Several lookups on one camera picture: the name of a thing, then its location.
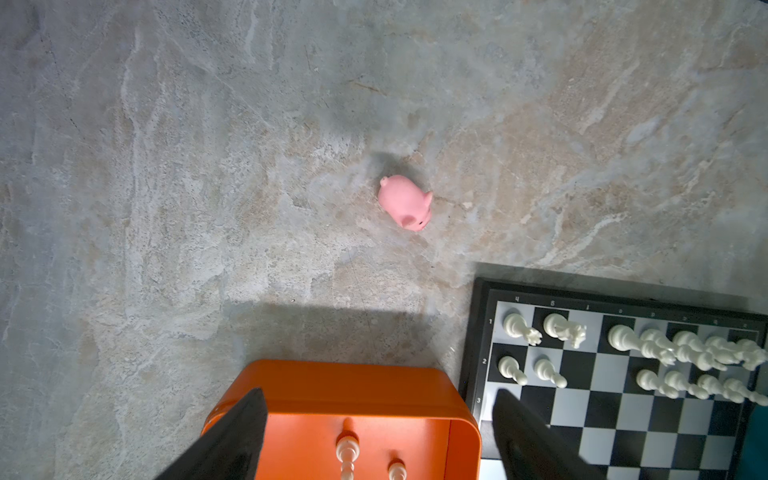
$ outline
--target orange box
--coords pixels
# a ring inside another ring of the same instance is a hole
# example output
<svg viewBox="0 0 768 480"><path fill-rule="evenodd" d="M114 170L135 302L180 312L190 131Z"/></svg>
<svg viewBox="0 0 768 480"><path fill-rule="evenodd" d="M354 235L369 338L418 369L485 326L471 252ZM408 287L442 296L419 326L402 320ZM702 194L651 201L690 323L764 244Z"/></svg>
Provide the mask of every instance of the orange box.
<svg viewBox="0 0 768 480"><path fill-rule="evenodd" d="M386 480L396 459L409 478L478 477L477 423L439 370L259 360L237 376L203 433L256 387L269 411L256 480L338 478L343 432L359 440L356 478Z"/></svg>

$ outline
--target marble floor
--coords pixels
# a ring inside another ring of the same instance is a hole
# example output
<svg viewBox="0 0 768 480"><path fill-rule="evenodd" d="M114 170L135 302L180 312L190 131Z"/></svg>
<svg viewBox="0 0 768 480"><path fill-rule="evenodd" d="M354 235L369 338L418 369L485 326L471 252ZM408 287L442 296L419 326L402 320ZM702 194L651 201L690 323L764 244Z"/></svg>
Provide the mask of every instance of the marble floor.
<svg viewBox="0 0 768 480"><path fill-rule="evenodd" d="M456 382L478 274L768 310L757 0L9 0L0 25L4 478L151 478L254 359ZM376 203L392 173L435 192L423 232Z"/></svg>

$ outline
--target white pawn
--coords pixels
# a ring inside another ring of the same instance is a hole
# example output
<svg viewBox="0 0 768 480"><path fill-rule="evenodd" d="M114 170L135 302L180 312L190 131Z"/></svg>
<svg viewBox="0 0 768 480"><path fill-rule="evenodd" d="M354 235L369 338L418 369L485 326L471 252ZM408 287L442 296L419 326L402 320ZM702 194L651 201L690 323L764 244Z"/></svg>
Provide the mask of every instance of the white pawn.
<svg viewBox="0 0 768 480"><path fill-rule="evenodd" d="M726 365L738 363L739 359L735 352L739 348L736 343L727 342L722 336L711 336L704 342L707 351L711 353L715 360Z"/></svg>
<svg viewBox="0 0 768 480"><path fill-rule="evenodd" d="M674 353L675 357L681 362L691 362L699 370L707 371L715 368L717 370L725 370L726 366L715 360L715 357L709 352L698 352L691 348L689 345L680 345L677 351Z"/></svg>
<svg viewBox="0 0 768 480"><path fill-rule="evenodd" d="M538 345L541 343L541 332L525 324L523 315L519 313L510 313L504 319L504 331L513 339L523 337L528 345Z"/></svg>
<svg viewBox="0 0 768 480"><path fill-rule="evenodd" d="M755 402L757 405L768 406L768 397L749 390L739 379L728 379L723 382L723 387L743 395L750 402Z"/></svg>
<svg viewBox="0 0 768 480"><path fill-rule="evenodd" d="M744 401L744 396L738 392L734 392L731 389L726 389L723 384L720 383L712 375L702 375L696 381L696 384L705 389L711 395L722 395L726 400L730 400L734 403L741 403Z"/></svg>
<svg viewBox="0 0 768 480"><path fill-rule="evenodd" d="M675 358L672 352L661 348L655 342L641 340L626 325L616 325L611 328L608 332L608 343L620 352L626 352L630 349L640 350L640 353L647 359L658 359L664 365L674 364Z"/></svg>
<svg viewBox="0 0 768 480"><path fill-rule="evenodd" d="M674 351L677 349L677 345L672 343L660 330L648 329L640 335L641 340L650 341L656 343L663 349Z"/></svg>
<svg viewBox="0 0 768 480"><path fill-rule="evenodd" d="M657 390L661 395L676 399L680 396L680 393L674 387L661 382L659 376L650 370L641 370L634 379L635 382L643 390L650 392L651 390Z"/></svg>
<svg viewBox="0 0 768 480"><path fill-rule="evenodd" d="M547 359L541 359L536 362L533 367L533 371L536 372L536 376L542 380L549 380L554 383L559 389L564 389L568 385L568 381L555 372L554 365Z"/></svg>
<svg viewBox="0 0 768 480"><path fill-rule="evenodd" d="M528 377L520 370L520 364L510 356L503 356L498 361L498 372L506 379L513 379L519 385L527 385Z"/></svg>
<svg viewBox="0 0 768 480"><path fill-rule="evenodd" d="M672 341L677 345L688 345L695 352L703 352L707 349L701 340L699 340L699 337L696 336L696 333L688 332L687 330L677 332L672 338Z"/></svg>
<svg viewBox="0 0 768 480"><path fill-rule="evenodd" d="M689 383L680 372L667 372L667 374L664 376L664 383L676 390L685 390L686 392L701 400L710 398L710 394L707 390L701 388L698 385Z"/></svg>
<svg viewBox="0 0 768 480"><path fill-rule="evenodd" d="M571 341L571 345L577 349L581 342L587 338L587 327L580 323L572 322L560 313L550 313L544 319L544 331L547 335L556 339Z"/></svg>

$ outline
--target pink toy pig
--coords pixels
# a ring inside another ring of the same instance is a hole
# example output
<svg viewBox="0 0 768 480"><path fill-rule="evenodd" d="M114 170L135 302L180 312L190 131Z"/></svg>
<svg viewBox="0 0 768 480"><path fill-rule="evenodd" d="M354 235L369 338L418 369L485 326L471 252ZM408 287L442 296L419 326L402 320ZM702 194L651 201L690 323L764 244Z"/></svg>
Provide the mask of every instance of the pink toy pig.
<svg viewBox="0 0 768 480"><path fill-rule="evenodd" d="M432 219L432 192L425 194L402 175L384 177L380 183L379 205L386 213L407 230L423 230Z"/></svg>

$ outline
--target chessboard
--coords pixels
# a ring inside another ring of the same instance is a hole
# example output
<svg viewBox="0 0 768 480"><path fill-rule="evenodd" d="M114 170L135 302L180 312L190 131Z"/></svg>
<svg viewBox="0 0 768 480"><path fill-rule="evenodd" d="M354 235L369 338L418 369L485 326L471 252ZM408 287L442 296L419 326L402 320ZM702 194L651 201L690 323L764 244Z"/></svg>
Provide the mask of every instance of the chessboard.
<svg viewBox="0 0 768 480"><path fill-rule="evenodd" d="M541 332L531 346L512 338L503 322L519 313ZM578 349L545 333L544 319L559 313L586 326ZM538 286L478 279L465 342L459 392L482 435L481 480L505 478L492 429L492 410L499 389L507 389L587 462L610 480L733 478L753 403L732 402L721 395L699 399L685 391L677 399L638 386L641 370L664 378L670 370L695 383L704 374L720 382L739 379L754 389L758 369L728 365L724 371L699 370L689 362L666 366L637 350L619 351L607 340L616 325L638 336L658 329L667 338L687 330L704 342L722 336L731 342L751 339L764 344L768 317L753 313L680 306L653 300L576 293ZM505 378L502 357L516 359L527 376L525 386ZM534 364L548 359L568 384L556 388L540 379Z"/></svg>

